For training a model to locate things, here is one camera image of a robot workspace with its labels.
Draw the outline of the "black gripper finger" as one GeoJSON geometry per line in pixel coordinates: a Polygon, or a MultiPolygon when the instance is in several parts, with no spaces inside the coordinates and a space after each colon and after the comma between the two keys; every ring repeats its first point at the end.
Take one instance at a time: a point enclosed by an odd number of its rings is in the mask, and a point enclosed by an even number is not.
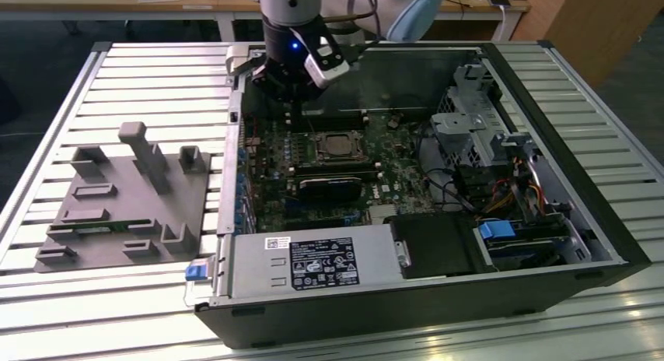
{"type": "Polygon", "coordinates": [[[290,129],[295,133],[302,133],[307,130],[306,119],[302,115],[301,101],[293,100],[290,102],[290,129]]]}

